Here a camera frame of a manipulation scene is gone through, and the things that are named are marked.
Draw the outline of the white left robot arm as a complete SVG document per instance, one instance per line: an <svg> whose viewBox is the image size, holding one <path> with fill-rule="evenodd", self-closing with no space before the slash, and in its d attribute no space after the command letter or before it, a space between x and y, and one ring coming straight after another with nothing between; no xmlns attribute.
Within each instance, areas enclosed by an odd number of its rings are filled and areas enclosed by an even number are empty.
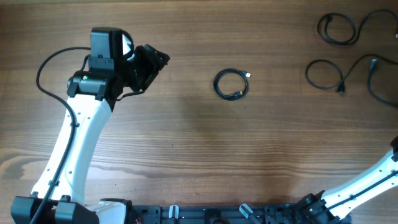
<svg viewBox="0 0 398 224"><path fill-rule="evenodd" d="M69 78L60 134L40 179L28 197L17 196L16 223L140 223L130 200L104 198L85 204L85 184L100 133L116 102L143 94L169 56L150 45L135 45L120 28L91 30L88 55Z"/></svg>

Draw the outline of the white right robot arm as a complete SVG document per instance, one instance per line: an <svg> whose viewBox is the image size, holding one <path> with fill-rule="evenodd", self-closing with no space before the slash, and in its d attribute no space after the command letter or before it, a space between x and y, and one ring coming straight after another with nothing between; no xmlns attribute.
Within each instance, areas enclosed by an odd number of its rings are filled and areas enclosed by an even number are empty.
<svg viewBox="0 0 398 224"><path fill-rule="evenodd" d="M308 194L294 206L302 223L341 223L361 204L397 186L397 138L391 150L353 179L318 194Z"/></svg>

